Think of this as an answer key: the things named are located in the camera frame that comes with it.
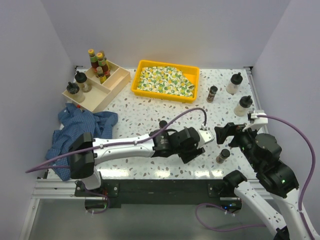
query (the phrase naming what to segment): sauce bottle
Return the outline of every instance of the sauce bottle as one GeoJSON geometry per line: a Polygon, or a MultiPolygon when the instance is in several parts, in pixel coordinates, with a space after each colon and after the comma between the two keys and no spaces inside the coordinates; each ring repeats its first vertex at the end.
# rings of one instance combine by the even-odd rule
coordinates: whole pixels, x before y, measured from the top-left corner
{"type": "Polygon", "coordinates": [[[102,68],[104,75],[106,76],[106,78],[110,77],[110,70],[103,54],[101,52],[98,52],[96,56],[98,58],[98,65],[102,68]]]}
{"type": "Polygon", "coordinates": [[[105,73],[102,70],[102,67],[98,66],[96,68],[96,70],[98,72],[98,77],[99,77],[100,83],[103,84],[107,80],[107,77],[105,76],[105,73]]]}
{"type": "Polygon", "coordinates": [[[104,58],[104,60],[105,60],[105,62],[106,62],[106,65],[108,66],[108,68],[109,68],[109,70],[110,70],[111,68],[110,68],[110,65],[109,65],[109,63],[108,63],[108,61],[107,61],[107,58],[106,58],[106,55],[105,55],[105,51],[101,50],[101,51],[99,51],[99,53],[102,53],[103,58],[104,58]]]}
{"type": "Polygon", "coordinates": [[[95,50],[93,50],[92,48],[89,49],[88,54],[90,56],[90,62],[91,62],[91,66],[93,68],[93,72],[96,76],[98,76],[97,67],[99,67],[99,63],[98,63],[98,58],[95,54],[95,50]]]}
{"type": "Polygon", "coordinates": [[[99,53],[102,53],[104,60],[107,61],[107,58],[106,58],[106,55],[105,55],[105,51],[101,50],[101,51],[99,51],[99,53]]]}

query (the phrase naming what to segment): yellow green fabric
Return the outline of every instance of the yellow green fabric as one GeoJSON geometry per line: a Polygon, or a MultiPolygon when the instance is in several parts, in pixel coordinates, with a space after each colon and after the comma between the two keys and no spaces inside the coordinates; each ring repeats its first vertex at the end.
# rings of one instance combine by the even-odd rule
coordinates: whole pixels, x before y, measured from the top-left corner
{"type": "Polygon", "coordinates": [[[193,85],[179,69],[171,66],[143,67],[137,89],[193,97],[193,85]]]}

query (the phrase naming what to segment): speckled white tabletop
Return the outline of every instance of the speckled white tabletop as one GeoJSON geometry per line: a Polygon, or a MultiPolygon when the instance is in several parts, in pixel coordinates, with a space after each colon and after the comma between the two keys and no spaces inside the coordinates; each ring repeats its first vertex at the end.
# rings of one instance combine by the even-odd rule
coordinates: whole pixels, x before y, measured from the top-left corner
{"type": "MultiPolygon", "coordinates": [[[[161,100],[136,96],[131,91],[136,70],[128,69],[131,81],[113,99],[105,109],[118,114],[118,123],[113,128],[113,138],[128,138],[149,134],[159,128],[159,121],[169,122],[187,109],[201,107],[207,112],[207,126],[215,135],[214,127],[223,127],[226,123],[248,123],[247,116],[238,117],[234,108],[242,96],[253,95],[246,70],[244,69],[201,69],[197,98],[193,103],[161,100]],[[226,86],[233,74],[240,72],[243,81],[236,94],[229,94],[226,86]],[[207,102],[209,87],[215,85],[218,92],[212,103],[207,102]]],[[[256,107],[255,101],[250,110],[256,107]]],[[[180,131],[183,127],[200,128],[204,120],[201,111],[192,111],[172,125],[180,131]]],[[[239,148],[230,150],[230,157],[222,164],[216,162],[216,157],[223,148],[230,149],[227,138],[223,145],[217,145],[216,140],[204,146],[205,153],[188,164],[184,164],[178,155],[168,158],[130,157],[103,162],[97,166],[104,179],[222,179],[233,170],[240,170],[248,179],[255,179],[256,174],[239,148]]],[[[48,179],[58,176],[50,170],[48,179]]]]}

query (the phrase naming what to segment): gray floor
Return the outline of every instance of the gray floor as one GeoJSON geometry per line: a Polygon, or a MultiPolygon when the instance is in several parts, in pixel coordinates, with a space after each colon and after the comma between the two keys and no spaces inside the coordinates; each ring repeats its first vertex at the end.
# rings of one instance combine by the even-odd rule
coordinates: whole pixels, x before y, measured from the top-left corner
{"type": "MultiPolygon", "coordinates": [[[[219,233],[203,227],[194,205],[123,205],[92,216],[83,200],[41,200],[31,240],[271,240],[265,227],[219,233]]],[[[214,208],[199,215],[213,227],[261,223],[243,206],[237,218],[214,208]]]]}

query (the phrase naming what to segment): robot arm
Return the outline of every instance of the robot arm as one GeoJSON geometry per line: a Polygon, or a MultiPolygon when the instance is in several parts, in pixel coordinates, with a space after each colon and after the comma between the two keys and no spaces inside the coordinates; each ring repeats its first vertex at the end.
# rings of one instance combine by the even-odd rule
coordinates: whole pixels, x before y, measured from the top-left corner
{"type": "Polygon", "coordinates": [[[214,139],[212,133],[204,127],[198,130],[193,127],[184,128],[181,131],[156,130],[150,134],[122,139],[92,138],[90,133],[84,133],[71,145],[69,151],[88,147],[98,148],[70,156],[70,175],[72,179],[81,179],[88,190],[94,190],[98,189],[102,183],[96,168],[100,163],[129,157],[167,158],[178,154],[186,164],[204,153],[203,146],[214,139]]]}
{"type": "MultiPolygon", "coordinates": [[[[258,130],[268,123],[266,118],[259,118],[262,112],[249,113],[250,124],[235,125],[228,123],[225,127],[215,127],[216,141],[223,144],[228,136],[234,136],[230,147],[239,147],[244,154],[261,185],[271,194],[281,213],[276,212],[246,182],[239,171],[233,171],[223,178],[225,191],[234,191],[262,219],[277,240],[311,239],[298,210],[299,184],[290,167],[280,161],[281,147],[274,136],[258,134],[258,130]]],[[[306,212],[304,216],[313,234],[320,240],[306,212]]]]}

